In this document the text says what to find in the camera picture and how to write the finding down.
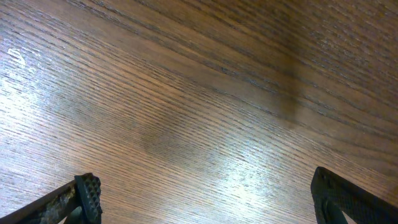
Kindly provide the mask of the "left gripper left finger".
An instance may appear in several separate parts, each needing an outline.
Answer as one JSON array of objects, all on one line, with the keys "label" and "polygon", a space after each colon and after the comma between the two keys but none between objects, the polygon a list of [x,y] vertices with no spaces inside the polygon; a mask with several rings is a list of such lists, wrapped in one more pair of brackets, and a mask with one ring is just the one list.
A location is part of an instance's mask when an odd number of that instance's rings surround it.
[{"label": "left gripper left finger", "polygon": [[1,218],[1,223],[82,223],[100,224],[102,209],[100,179],[92,173],[74,179]]}]

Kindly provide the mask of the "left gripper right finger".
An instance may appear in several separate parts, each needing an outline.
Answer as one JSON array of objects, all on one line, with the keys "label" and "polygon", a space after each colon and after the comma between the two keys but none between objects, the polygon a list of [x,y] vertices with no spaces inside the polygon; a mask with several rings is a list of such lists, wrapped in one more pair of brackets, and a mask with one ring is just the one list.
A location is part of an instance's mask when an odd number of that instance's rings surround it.
[{"label": "left gripper right finger", "polygon": [[311,182],[318,224],[397,223],[397,207],[358,187],[334,172],[317,167]]}]

